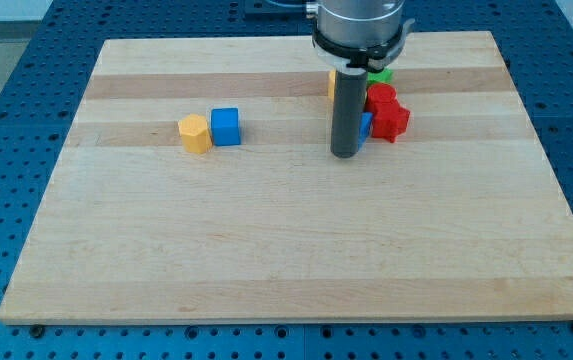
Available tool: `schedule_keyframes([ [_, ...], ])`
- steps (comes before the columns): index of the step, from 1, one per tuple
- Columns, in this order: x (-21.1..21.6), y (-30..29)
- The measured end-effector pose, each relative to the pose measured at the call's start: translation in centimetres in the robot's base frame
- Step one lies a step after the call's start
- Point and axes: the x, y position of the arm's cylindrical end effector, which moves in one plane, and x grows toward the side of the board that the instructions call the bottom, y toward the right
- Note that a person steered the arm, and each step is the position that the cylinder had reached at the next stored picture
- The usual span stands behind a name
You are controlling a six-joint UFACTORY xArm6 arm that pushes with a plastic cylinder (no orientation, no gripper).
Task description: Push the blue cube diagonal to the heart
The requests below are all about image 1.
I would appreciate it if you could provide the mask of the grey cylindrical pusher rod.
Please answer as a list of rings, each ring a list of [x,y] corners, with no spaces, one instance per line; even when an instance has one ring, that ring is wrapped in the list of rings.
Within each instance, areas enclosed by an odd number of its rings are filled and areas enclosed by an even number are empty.
[[[367,79],[365,71],[356,75],[336,72],[330,150],[338,158],[351,158],[358,152]]]

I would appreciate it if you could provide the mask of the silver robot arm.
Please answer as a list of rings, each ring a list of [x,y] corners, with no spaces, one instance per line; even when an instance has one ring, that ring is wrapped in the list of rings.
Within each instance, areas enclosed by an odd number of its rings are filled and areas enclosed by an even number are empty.
[[[415,25],[403,16],[404,0],[315,0],[305,5],[313,20],[312,44],[335,70],[330,151],[351,158],[359,150],[367,79],[401,54]]]

